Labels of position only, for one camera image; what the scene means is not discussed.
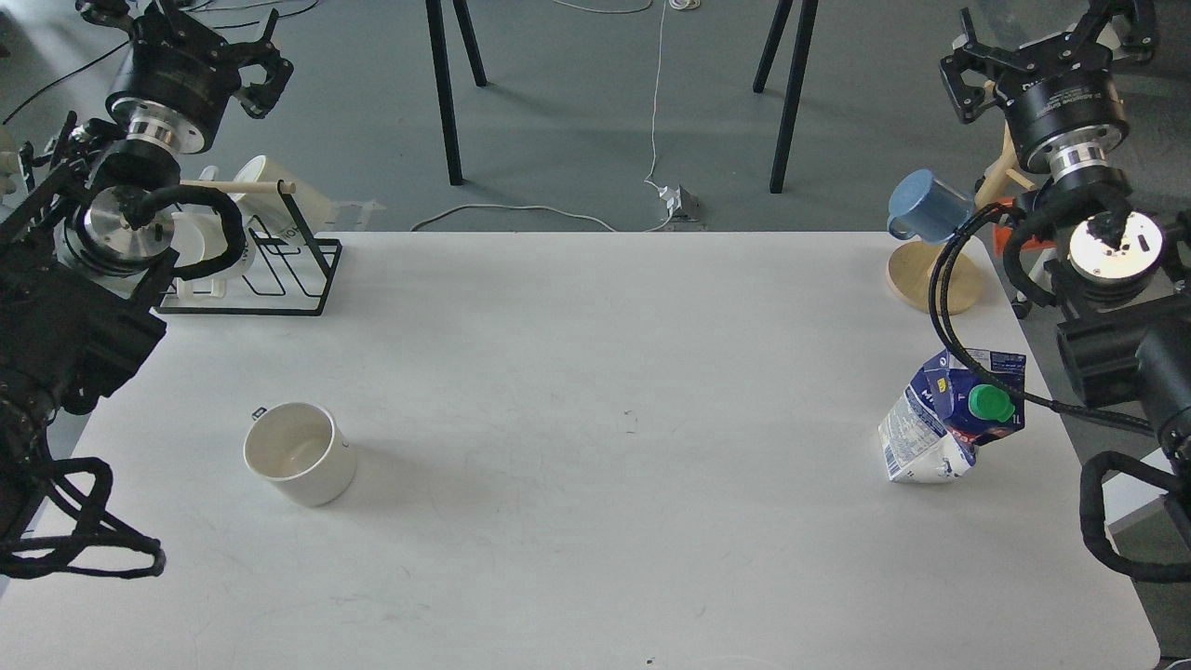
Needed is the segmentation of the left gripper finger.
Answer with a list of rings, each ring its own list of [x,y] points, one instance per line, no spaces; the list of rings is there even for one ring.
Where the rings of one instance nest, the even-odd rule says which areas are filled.
[[[247,67],[258,67],[264,73],[262,81],[248,82],[233,94],[247,115],[254,119],[263,119],[272,112],[294,73],[293,64],[274,43],[274,30],[280,19],[280,12],[273,10],[258,38],[235,46],[233,62],[241,71]]]
[[[157,1],[77,1],[76,11],[85,21],[112,27],[135,40],[160,35],[160,21],[152,18]]]

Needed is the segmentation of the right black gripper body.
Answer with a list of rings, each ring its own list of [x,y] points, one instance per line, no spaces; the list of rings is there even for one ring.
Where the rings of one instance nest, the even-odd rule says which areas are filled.
[[[1064,62],[1061,40],[1064,33],[1055,33],[1010,51],[997,86],[1008,104],[1000,113],[1024,171],[1089,181],[1110,168],[1106,156],[1127,139],[1129,123],[1109,71],[1111,51],[1091,44],[1075,62]]]

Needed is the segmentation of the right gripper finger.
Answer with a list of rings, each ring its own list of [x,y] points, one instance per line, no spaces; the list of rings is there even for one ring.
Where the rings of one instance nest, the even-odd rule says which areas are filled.
[[[992,107],[1008,109],[998,84],[1010,65],[1010,52],[979,42],[969,10],[958,15],[962,33],[953,42],[953,52],[940,60],[939,69],[958,123],[966,126]]]
[[[1156,55],[1158,18],[1154,1],[1089,1],[1089,10],[1075,27],[1064,35],[1061,60],[1075,62],[1091,44],[1098,44],[1106,29],[1114,30],[1118,46],[1110,46],[1115,56],[1147,64]]]

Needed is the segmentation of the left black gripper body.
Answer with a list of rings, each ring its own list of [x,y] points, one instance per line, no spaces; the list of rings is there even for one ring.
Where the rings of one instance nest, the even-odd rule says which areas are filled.
[[[258,82],[258,67],[238,69],[233,43],[183,11],[152,11],[160,35],[130,42],[105,109],[127,129],[145,133],[167,129],[176,154],[202,154],[211,148],[229,101],[248,82]]]

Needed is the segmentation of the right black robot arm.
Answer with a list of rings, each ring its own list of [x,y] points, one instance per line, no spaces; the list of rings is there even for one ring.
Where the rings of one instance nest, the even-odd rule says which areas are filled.
[[[1056,347],[1077,403],[1018,390],[1012,397],[1151,434],[1170,462],[1161,470],[1111,450],[1089,458],[1079,486],[1085,546],[1140,583],[1185,583],[1187,563],[1134,561],[1115,550],[1104,500],[1106,475],[1156,487],[1187,539],[1187,212],[1158,221],[1135,209],[1125,174],[1106,159],[1129,132],[1111,67],[1118,56],[1145,63],[1156,54],[1156,6],[1091,1],[1075,26],[1014,50],[980,42],[969,10],[960,20],[962,35],[940,62],[958,119],[969,124],[1000,109],[1017,164],[1045,183],[1009,207],[986,203],[958,226],[929,273],[931,325],[948,352],[991,381],[952,326],[948,284],[966,242],[987,223],[1008,223],[1000,267],[1027,302],[1064,313]]]

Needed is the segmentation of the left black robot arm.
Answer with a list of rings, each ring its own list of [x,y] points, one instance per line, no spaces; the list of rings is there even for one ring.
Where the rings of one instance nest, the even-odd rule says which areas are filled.
[[[274,46],[272,11],[254,40],[230,42],[175,1],[77,1],[114,27],[127,54],[107,119],[69,114],[46,154],[25,145],[4,171],[27,194],[4,219],[4,576],[71,572],[138,580],[166,551],[110,513],[114,474],[94,457],[56,459],[46,428],[89,414],[166,336],[154,309],[176,280],[230,270],[247,250],[241,208],[181,179],[230,101],[263,118],[293,67]]]

